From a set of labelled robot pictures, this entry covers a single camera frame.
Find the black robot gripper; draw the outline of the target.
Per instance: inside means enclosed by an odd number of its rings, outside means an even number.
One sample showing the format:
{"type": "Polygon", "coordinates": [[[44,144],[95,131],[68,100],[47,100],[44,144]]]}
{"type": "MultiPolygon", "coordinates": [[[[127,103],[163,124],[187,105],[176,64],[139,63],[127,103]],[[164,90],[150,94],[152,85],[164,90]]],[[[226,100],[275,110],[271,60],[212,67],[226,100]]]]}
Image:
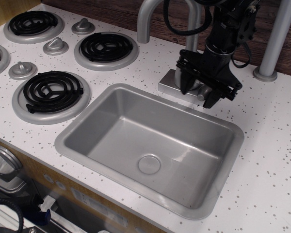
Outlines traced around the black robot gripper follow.
{"type": "Polygon", "coordinates": [[[212,89],[204,108],[212,108],[220,99],[234,100],[242,84],[230,71],[231,56],[232,53],[218,53],[208,45],[203,53],[181,50],[177,67],[181,71],[182,94],[196,89],[196,80],[199,80],[212,89]]]}

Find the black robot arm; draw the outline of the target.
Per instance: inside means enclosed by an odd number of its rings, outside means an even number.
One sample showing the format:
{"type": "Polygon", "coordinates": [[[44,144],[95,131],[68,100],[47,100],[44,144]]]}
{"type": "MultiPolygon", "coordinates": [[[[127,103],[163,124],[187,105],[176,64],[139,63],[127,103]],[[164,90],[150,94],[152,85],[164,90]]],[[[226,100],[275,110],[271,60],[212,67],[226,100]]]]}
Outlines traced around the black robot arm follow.
{"type": "Polygon", "coordinates": [[[203,53],[181,50],[177,67],[181,71],[180,90],[186,94],[195,81],[202,86],[198,97],[204,108],[211,108],[219,99],[233,100],[242,88],[232,74],[229,64],[233,54],[243,46],[248,56],[251,51],[247,41],[256,32],[258,0],[201,0],[206,7],[206,18],[213,16],[212,30],[205,40],[203,53]]]}

